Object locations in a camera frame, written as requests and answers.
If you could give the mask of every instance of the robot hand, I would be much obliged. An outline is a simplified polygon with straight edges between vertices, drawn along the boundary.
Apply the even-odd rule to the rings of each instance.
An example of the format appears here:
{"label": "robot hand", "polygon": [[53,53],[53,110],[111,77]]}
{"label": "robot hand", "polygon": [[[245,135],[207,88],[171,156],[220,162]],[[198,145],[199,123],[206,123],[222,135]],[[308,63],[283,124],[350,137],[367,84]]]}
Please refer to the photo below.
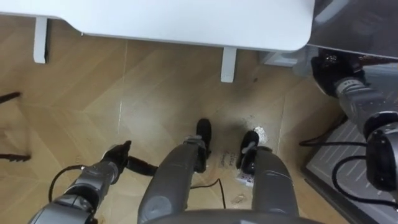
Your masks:
{"label": "robot hand", "polygon": [[345,80],[366,83],[365,73],[354,57],[339,52],[321,51],[311,59],[313,77],[321,91],[337,98],[337,88]]}
{"label": "robot hand", "polygon": [[118,175],[111,184],[115,184],[118,181],[120,174],[123,173],[124,168],[127,166],[130,146],[131,141],[126,141],[124,144],[113,146],[105,152],[101,162],[112,162],[118,168]]}
{"label": "robot hand", "polygon": [[29,223],[97,223],[94,214],[109,186],[115,184],[127,166],[131,141],[113,146],[101,161],[83,169],[63,195],[41,209]]}

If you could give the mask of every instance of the white table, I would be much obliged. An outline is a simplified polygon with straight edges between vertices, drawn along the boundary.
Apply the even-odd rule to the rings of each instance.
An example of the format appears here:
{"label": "white table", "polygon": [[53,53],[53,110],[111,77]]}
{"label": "white table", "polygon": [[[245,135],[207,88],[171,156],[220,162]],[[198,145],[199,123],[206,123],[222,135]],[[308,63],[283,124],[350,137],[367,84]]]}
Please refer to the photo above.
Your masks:
{"label": "white table", "polygon": [[309,40],[315,0],[0,0],[0,13],[35,16],[34,59],[45,63],[47,18],[88,35],[224,47],[221,80],[236,49],[292,52]]}

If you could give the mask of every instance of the black wire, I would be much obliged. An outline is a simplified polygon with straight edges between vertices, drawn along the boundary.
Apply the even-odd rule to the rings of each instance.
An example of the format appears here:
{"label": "black wire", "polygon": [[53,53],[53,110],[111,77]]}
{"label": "black wire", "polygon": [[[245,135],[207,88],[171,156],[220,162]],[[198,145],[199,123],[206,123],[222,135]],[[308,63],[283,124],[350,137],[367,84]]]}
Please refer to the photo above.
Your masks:
{"label": "black wire", "polygon": [[220,190],[221,190],[221,198],[223,199],[223,208],[226,209],[226,205],[225,205],[225,195],[224,195],[224,188],[223,188],[223,184],[221,183],[221,179],[217,179],[214,183],[210,184],[210,185],[203,185],[203,186],[193,186],[190,189],[199,189],[199,188],[207,188],[207,187],[212,187],[214,185],[217,184],[217,182],[220,184]]}
{"label": "black wire", "polygon": [[50,188],[49,188],[49,202],[52,202],[52,192],[54,191],[54,186],[56,181],[58,180],[58,178],[66,171],[70,171],[70,170],[82,170],[84,169],[86,166],[84,165],[75,165],[75,166],[68,166],[64,169],[62,169],[60,172],[58,172],[58,174],[55,175],[54,179],[52,179],[51,184],[50,184]]}
{"label": "black wire", "polygon": [[332,133],[334,130],[339,128],[342,124],[344,124],[347,121],[347,119],[348,119],[347,116],[343,116],[334,126],[329,128],[325,133],[323,133],[315,138],[301,141],[299,143],[299,146],[304,146],[304,147],[316,147],[316,146],[362,146],[362,147],[366,147],[366,146],[368,146],[368,144],[366,144],[365,142],[316,142],[316,140],[326,137],[327,135]]}
{"label": "black wire", "polygon": [[335,188],[345,197],[347,197],[348,199],[354,200],[356,202],[361,202],[361,203],[368,203],[368,204],[373,204],[373,205],[385,205],[385,206],[390,206],[392,208],[394,208],[395,210],[398,209],[398,204],[395,202],[391,202],[388,200],[379,200],[379,199],[370,199],[370,198],[360,198],[354,195],[349,194],[348,192],[346,192],[345,190],[343,190],[339,183],[337,182],[337,172],[340,169],[340,167],[342,165],[344,165],[345,163],[349,162],[349,161],[355,161],[355,160],[365,160],[366,156],[349,156],[347,158],[344,158],[342,160],[340,160],[335,167],[333,168],[332,172],[331,172],[331,181],[333,182],[333,185],[335,186]]}

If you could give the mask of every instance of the chair leg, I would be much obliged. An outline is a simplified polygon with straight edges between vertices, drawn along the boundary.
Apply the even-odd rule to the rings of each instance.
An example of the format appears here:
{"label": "chair leg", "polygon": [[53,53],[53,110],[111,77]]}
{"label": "chair leg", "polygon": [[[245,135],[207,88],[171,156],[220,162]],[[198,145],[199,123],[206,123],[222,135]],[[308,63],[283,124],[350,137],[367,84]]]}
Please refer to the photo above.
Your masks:
{"label": "chair leg", "polygon": [[15,155],[15,154],[0,154],[0,159],[7,159],[10,162],[12,162],[12,161],[25,162],[30,159],[30,156],[22,156],[22,155]]}
{"label": "chair leg", "polygon": [[19,97],[20,95],[21,95],[20,92],[14,92],[14,93],[10,93],[10,94],[6,94],[6,95],[3,95],[3,96],[0,96],[0,103],[7,102],[9,100],[12,100],[14,98]]}

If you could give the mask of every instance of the black cord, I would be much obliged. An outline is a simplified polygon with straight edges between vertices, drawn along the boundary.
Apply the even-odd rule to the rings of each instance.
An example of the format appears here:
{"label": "black cord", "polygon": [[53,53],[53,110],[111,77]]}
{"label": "black cord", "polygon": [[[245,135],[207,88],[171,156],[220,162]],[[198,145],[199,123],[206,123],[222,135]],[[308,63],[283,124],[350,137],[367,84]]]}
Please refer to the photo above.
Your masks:
{"label": "black cord", "polygon": [[385,205],[385,206],[390,206],[392,208],[394,208],[395,210],[398,209],[398,204],[395,202],[391,202],[388,200],[379,200],[379,199],[370,199],[370,198],[360,198],[354,195],[349,194],[348,192],[346,192],[345,190],[343,190],[338,181],[337,181],[337,172],[338,170],[341,168],[342,165],[344,165],[347,162],[350,161],[355,161],[355,160],[365,160],[366,156],[349,156],[347,158],[344,158],[342,160],[340,160],[335,167],[333,168],[332,172],[331,172],[331,181],[333,182],[333,185],[335,186],[335,188],[345,197],[347,197],[348,199],[354,200],[356,202],[361,202],[361,203],[368,203],[368,204],[373,204],[373,205]]}
{"label": "black cord", "polygon": [[226,209],[226,205],[225,205],[225,195],[224,195],[224,188],[223,188],[223,184],[221,183],[221,179],[217,179],[214,183],[210,184],[210,185],[203,185],[203,186],[193,186],[190,189],[199,189],[199,188],[207,188],[207,187],[212,187],[214,185],[217,184],[217,182],[220,184],[220,190],[221,190],[221,198],[223,199],[223,208]]}
{"label": "black cord", "polygon": [[51,184],[50,184],[50,188],[49,188],[49,202],[52,202],[52,192],[54,191],[54,186],[56,181],[58,180],[58,178],[66,171],[70,171],[70,170],[82,170],[84,169],[86,166],[84,165],[75,165],[75,166],[68,166],[64,169],[62,169],[58,174],[55,175],[54,179],[52,179]]}
{"label": "black cord", "polygon": [[[314,146],[361,146],[361,147],[367,147],[368,144],[365,142],[316,142],[316,140],[319,140],[321,138],[325,138],[327,135],[332,133],[334,130],[339,128],[342,124],[344,124],[347,121],[347,116],[345,116],[343,119],[341,119],[340,122],[338,122],[336,125],[332,126],[330,129],[328,129],[325,133],[312,138],[308,139],[305,141],[301,141],[299,143],[300,146],[305,146],[305,147],[314,147]],[[398,203],[391,202],[388,200],[379,200],[379,199],[370,199],[370,198],[360,198],[354,195],[349,194],[345,190],[343,190],[338,181],[337,181],[337,172],[343,166],[345,163],[350,162],[350,161],[355,161],[355,160],[365,160],[366,156],[349,156],[347,158],[344,158],[337,162],[337,164],[334,166],[332,172],[331,172],[331,181],[333,182],[333,185],[335,186],[335,189],[339,191],[342,195],[344,195],[346,198],[351,199],[356,202],[360,203],[368,203],[368,204],[373,204],[373,205],[385,205],[385,206],[390,206],[394,209],[398,209]]]}

